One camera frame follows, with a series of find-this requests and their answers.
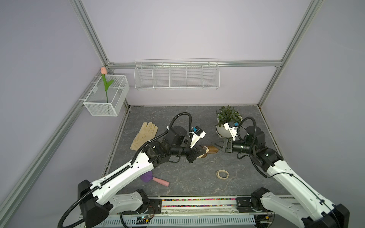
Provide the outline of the beige watch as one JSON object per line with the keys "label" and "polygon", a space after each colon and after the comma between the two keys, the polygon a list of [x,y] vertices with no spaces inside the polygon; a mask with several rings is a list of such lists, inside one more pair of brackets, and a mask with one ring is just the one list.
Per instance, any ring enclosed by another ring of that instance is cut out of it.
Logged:
{"label": "beige watch", "polygon": [[201,153],[201,155],[198,156],[198,158],[205,158],[207,156],[207,154],[209,154],[209,152],[210,152],[209,147],[203,146],[202,153]]}
{"label": "beige watch", "polygon": [[229,178],[230,174],[226,170],[218,170],[216,172],[216,177],[220,180],[227,180]]}

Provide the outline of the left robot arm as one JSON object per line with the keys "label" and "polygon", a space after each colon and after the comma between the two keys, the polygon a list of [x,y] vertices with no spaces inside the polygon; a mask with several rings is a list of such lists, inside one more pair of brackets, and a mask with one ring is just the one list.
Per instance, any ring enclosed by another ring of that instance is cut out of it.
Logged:
{"label": "left robot arm", "polygon": [[78,199],[62,215],[58,227],[63,228],[66,218],[79,207],[82,219],[71,224],[74,228],[85,224],[93,228],[103,222],[112,211],[136,211],[143,213],[149,207],[149,198],[143,190],[113,199],[129,183],[152,171],[159,165],[170,162],[172,156],[185,157],[189,163],[206,154],[206,149],[197,146],[205,131],[192,126],[192,116],[183,112],[176,115],[166,130],[147,140],[136,151],[134,157],[107,176],[90,182],[84,180],[78,185]]}

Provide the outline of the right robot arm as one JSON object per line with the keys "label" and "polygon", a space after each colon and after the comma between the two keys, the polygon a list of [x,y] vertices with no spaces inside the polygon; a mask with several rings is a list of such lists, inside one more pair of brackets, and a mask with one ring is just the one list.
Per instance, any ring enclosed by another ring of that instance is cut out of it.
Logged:
{"label": "right robot arm", "polygon": [[271,211],[299,228],[347,228],[350,212],[343,204],[333,204],[300,178],[275,150],[266,146],[265,134],[252,117],[241,122],[225,122],[229,138],[215,142],[214,146],[225,153],[237,153],[239,159],[250,158],[255,169],[264,178],[277,180],[299,203],[282,199],[266,188],[251,194],[251,200],[238,207],[255,212]]}

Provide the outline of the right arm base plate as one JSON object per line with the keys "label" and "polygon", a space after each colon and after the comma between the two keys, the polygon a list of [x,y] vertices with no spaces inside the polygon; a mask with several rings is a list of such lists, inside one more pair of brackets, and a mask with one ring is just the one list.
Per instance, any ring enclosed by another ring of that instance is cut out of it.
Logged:
{"label": "right arm base plate", "polygon": [[257,198],[252,197],[237,197],[237,210],[239,213],[247,212],[271,212],[263,207],[261,201]]}

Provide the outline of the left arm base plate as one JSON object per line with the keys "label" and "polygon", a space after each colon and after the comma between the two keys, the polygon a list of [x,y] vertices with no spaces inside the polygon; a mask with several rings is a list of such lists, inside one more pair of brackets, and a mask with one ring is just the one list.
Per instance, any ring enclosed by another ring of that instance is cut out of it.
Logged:
{"label": "left arm base plate", "polygon": [[137,215],[137,214],[161,214],[162,211],[162,200],[160,198],[157,199],[149,199],[148,203],[143,203],[142,206],[136,211],[125,211],[123,215]]}

